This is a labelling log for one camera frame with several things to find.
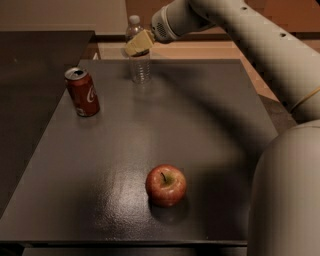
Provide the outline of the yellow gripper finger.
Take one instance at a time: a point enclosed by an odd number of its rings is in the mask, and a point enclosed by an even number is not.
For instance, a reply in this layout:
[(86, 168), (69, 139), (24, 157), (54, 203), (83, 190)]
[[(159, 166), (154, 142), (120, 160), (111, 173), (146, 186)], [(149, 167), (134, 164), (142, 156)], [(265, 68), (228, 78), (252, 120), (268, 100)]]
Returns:
[(139, 55), (150, 50), (154, 43), (155, 38), (153, 33), (144, 29), (126, 43), (125, 52), (129, 56)]

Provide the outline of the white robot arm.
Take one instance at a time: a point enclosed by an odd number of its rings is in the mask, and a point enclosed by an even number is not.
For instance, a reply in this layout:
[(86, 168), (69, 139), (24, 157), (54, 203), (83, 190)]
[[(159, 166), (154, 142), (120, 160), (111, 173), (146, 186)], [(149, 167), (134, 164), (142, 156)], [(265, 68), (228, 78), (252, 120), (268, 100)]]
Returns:
[(320, 53), (244, 0), (173, 0), (125, 51), (135, 55), (214, 26), (260, 75), (273, 105), (296, 123), (258, 160), (247, 256), (320, 256)]

